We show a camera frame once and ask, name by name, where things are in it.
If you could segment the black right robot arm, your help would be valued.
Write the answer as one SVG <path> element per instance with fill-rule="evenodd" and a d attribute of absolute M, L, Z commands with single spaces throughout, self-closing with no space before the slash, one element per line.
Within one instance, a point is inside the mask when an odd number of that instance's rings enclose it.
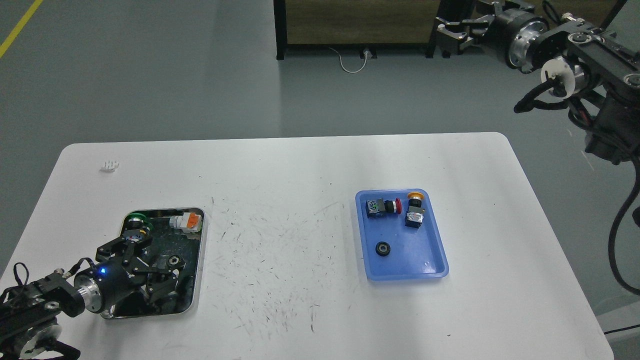
<path fill-rule="evenodd" d="M 431 39 L 445 53 L 477 47 L 524 75 L 539 71 L 541 82 L 514 105 L 514 112 L 567 110 L 585 132 L 585 152 L 618 166 L 631 162 L 634 182 L 614 217 L 606 250 L 622 289 L 638 295 L 620 273 L 618 229 L 639 196 L 639 52 L 615 35 L 573 14 L 558 14 L 547 0 L 545 16 L 525 0 L 473 0 L 477 18 L 434 19 Z"/>

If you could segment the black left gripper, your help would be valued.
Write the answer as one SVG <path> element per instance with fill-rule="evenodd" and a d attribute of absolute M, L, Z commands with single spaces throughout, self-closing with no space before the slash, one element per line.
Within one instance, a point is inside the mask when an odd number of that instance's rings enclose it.
<path fill-rule="evenodd" d="M 143 315 L 148 306 L 160 306 L 175 291 L 182 271 L 167 264 L 170 255 L 156 262 L 144 260 L 152 235 L 121 235 L 96 249 L 96 264 L 74 276 L 74 287 L 91 313 Z"/>

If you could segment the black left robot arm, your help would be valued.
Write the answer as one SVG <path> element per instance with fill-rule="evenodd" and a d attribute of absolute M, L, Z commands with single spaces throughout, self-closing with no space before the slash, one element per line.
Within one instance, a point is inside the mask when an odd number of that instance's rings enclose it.
<path fill-rule="evenodd" d="M 135 231 L 99 246 L 94 259 L 82 258 L 67 271 L 31 282 L 15 275 L 16 285 L 1 294 L 1 358 L 36 360 L 55 353 L 57 360 L 77 360 L 81 351 L 58 339 L 59 314 L 127 318 L 171 312 L 185 258 L 153 253 L 152 241 L 145 230 Z"/>

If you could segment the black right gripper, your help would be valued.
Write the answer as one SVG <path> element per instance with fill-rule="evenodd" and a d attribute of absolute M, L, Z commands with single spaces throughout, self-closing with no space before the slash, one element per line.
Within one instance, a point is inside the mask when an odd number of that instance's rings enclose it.
<path fill-rule="evenodd" d="M 435 18 L 435 46 L 450 55 L 479 48 L 508 68 L 533 71 L 534 41 L 549 30 L 548 21 L 535 11 L 535 5 L 524 0 L 478 0 L 480 18 Z"/>

